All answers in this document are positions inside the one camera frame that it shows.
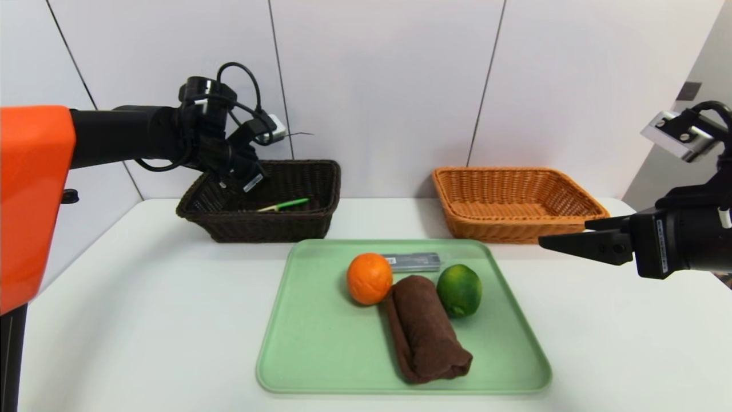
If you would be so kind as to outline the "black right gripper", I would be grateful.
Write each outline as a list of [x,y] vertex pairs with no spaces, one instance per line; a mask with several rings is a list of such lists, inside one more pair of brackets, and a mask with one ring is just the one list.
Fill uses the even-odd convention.
[[666,279],[675,271],[731,271],[731,229],[717,208],[646,209],[584,223],[590,232],[541,236],[547,250],[613,264],[633,261],[643,278]]

